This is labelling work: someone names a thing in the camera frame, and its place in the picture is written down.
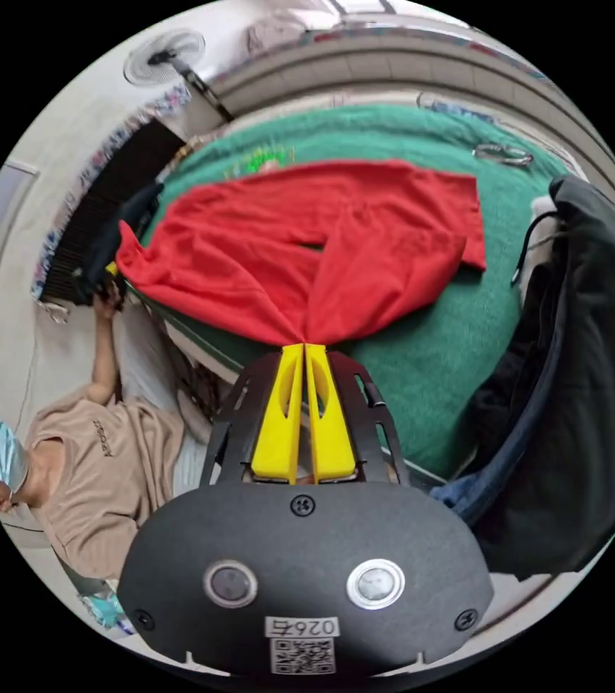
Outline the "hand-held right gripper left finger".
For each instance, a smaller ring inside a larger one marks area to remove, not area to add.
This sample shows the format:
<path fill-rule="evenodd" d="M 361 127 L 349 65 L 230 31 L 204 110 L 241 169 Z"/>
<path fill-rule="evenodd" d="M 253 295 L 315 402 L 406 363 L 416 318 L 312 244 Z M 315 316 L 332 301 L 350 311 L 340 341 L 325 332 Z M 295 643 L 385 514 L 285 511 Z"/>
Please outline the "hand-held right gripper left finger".
<path fill-rule="evenodd" d="M 256 440 L 251 471 L 261 481 L 297 481 L 304 346 L 282 349 Z"/>

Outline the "person's left hand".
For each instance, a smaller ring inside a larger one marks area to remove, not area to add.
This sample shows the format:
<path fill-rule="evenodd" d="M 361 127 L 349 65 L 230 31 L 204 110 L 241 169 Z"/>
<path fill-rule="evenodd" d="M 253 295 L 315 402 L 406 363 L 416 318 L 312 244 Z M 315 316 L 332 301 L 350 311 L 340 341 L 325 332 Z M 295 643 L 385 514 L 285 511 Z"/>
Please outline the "person's left hand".
<path fill-rule="evenodd" d="M 103 284 L 93 295 L 92 307 L 97 322 L 111 322 L 123 307 L 124 294 L 115 280 Z"/>

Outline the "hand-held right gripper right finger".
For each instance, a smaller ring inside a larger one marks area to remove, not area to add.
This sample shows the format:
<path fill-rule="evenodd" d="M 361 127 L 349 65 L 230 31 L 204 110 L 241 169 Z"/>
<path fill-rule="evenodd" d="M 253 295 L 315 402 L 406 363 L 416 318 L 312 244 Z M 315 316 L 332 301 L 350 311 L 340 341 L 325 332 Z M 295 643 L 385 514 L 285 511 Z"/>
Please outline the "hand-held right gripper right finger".
<path fill-rule="evenodd" d="M 350 479 L 356 460 L 326 348 L 305 345 L 310 449 L 315 482 Z"/>

